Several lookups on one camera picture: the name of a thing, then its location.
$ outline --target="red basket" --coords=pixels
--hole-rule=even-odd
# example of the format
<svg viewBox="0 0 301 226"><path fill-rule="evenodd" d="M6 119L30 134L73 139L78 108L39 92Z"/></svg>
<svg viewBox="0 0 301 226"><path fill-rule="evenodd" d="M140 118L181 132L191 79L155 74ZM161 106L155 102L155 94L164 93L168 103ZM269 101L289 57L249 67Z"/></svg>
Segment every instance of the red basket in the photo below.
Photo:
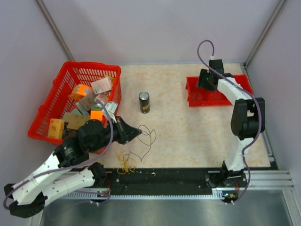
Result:
<svg viewBox="0 0 301 226"><path fill-rule="evenodd" d="M245 74L234 75L234 78L242 88L253 94L249 80ZM230 101L227 100L225 95L221 92L211 92L202 87L197 88L198 77L186 77L186 80L186 89L188 90L187 101L189 102L189 107L231 105Z"/></svg>
<svg viewBox="0 0 301 226"><path fill-rule="evenodd" d="M90 86L91 82L105 76L115 78L109 101L115 101L118 104L116 114L121 101L120 74L121 68L115 65L73 61L64 63L59 74L53 80L53 87L45 103L39 107L38 113L28 131L28 136L60 145L63 140L47 137L50 119L60 119L65 112L71 112L74 109L76 100L69 98L68 95L75 86L78 84ZM104 126L107 125L108 122L105 117L103 117L102 123Z"/></svg>

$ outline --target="brown box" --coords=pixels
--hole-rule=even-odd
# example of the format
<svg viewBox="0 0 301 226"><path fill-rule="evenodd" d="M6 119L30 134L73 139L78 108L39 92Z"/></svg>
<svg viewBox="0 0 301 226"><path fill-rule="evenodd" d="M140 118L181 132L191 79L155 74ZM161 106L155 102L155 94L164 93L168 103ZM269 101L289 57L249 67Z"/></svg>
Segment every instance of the brown box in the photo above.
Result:
<svg viewBox="0 0 301 226"><path fill-rule="evenodd" d="M62 119L63 119L65 122L70 122L71 115L72 115L71 112L65 112Z"/></svg>
<svg viewBox="0 0 301 226"><path fill-rule="evenodd" d="M88 120L90 120L89 115L71 114L67 128L78 130L79 127L83 126Z"/></svg>

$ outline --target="orange block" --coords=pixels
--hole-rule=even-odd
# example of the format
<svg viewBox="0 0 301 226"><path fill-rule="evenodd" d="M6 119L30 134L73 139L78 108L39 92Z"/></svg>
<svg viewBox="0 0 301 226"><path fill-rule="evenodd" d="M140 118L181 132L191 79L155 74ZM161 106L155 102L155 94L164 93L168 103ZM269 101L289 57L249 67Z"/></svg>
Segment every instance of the orange block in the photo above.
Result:
<svg viewBox="0 0 301 226"><path fill-rule="evenodd" d="M81 100L89 91L92 90L91 87L86 86L84 84L79 84L72 90L72 93L68 95L68 97L76 100Z"/></svg>
<svg viewBox="0 0 301 226"><path fill-rule="evenodd" d="M91 119L97 119L101 121L103 119L102 111L91 111Z"/></svg>

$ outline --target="tan countertop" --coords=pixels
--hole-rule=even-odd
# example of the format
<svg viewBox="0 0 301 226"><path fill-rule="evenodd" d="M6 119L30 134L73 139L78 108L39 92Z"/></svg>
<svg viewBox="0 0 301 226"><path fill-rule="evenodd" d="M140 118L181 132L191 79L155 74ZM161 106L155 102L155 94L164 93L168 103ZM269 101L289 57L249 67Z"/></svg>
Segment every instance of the tan countertop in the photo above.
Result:
<svg viewBox="0 0 301 226"><path fill-rule="evenodd" d="M225 72L241 74L239 64L225 64ZM122 66L122 100L118 115L134 127L141 124L157 132L157 139L143 161L131 155L136 167L220 167L234 135L230 129L232 106L188 107L187 76L198 76L203 65ZM138 95L150 94L150 112L142 114ZM141 137L150 143L149 137ZM149 147L137 138L126 145L112 144L99 162L105 167L122 165L120 153L143 156ZM270 166L262 137L246 158L251 167Z"/></svg>

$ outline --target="white wall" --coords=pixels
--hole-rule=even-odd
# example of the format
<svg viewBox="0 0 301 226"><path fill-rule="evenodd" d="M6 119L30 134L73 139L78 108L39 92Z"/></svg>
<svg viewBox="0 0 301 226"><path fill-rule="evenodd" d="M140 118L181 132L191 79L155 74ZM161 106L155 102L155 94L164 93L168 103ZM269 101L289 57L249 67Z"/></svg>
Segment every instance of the white wall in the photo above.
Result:
<svg viewBox="0 0 301 226"><path fill-rule="evenodd" d="M19 182L53 146L27 137L27 130L66 61L33 0L5 0L0 7L0 189ZM0 208L3 226L27 220Z"/></svg>
<svg viewBox="0 0 301 226"><path fill-rule="evenodd" d="M290 170L301 198L301 1L288 1L249 73L266 100L267 130L277 160Z"/></svg>
<svg viewBox="0 0 301 226"><path fill-rule="evenodd" d="M44 2L76 61L149 64L199 62L204 39L224 62L244 62L279 0Z"/></svg>

